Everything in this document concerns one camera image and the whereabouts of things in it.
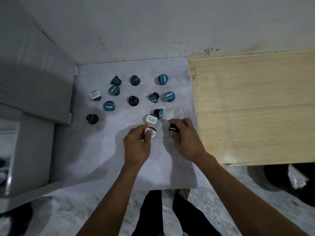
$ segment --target forearm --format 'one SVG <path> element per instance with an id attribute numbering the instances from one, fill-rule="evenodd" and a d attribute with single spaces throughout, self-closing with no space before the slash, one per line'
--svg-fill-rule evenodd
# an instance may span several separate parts
<path id="1" fill-rule="evenodd" d="M 124 165 L 113 186 L 78 232 L 85 235 L 118 235 L 130 194 L 141 166 Z"/>
<path id="2" fill-rule="evenodd" d="M 213 186 L 242 235 L 307 235 L 239 182 L 210 154 L 195 163 Z"/>

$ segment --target foot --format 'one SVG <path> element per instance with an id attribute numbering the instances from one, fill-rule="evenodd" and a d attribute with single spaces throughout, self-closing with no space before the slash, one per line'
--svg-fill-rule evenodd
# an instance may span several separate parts
<path id="1" fill-rule="evenodd" d="M 180 194 L 185 200 L 188 199 L 190 193 L 190 189 L 177 189 L 175 190 L 175 194 Z"/>

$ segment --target white wall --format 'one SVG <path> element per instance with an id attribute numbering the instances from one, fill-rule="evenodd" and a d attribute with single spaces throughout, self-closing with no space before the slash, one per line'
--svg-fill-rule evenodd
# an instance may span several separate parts
<path id="1" fill-rule="evenodd" d="M 78 64 L 315 48 L 315 0 L 18 1 Z"/>

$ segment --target right hand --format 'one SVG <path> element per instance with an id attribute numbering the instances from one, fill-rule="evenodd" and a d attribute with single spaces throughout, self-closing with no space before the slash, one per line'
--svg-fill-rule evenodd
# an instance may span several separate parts
<path id="1" fill-rule="evenodd" d="M 195 163 L 199 157 L 207 154 L 190 118 L 171 119 L 168 122 L 175 124 L 180 131 L 169 133 L 175 141 L 176 149 L 184 158 Z"/>

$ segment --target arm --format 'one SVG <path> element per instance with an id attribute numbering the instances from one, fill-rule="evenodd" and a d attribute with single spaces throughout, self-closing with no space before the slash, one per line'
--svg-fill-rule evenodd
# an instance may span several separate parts
<path id="1" fill-rule="evenodd" d="M 133 128 L 124 138 L 125 163 L 120 174 L 77 236 L 119 234 L 135 180 L 150 155 L 152 130 L 142 140 L 146 128 Z"/>
<path id="2" fill-rule="evenodd" d="M 234 176 L 204 149 L 191 119 L 171 119 L 180 133 L 170 131 L 179 153 L 204 173 L 242 235 L 307 235 Z"/>

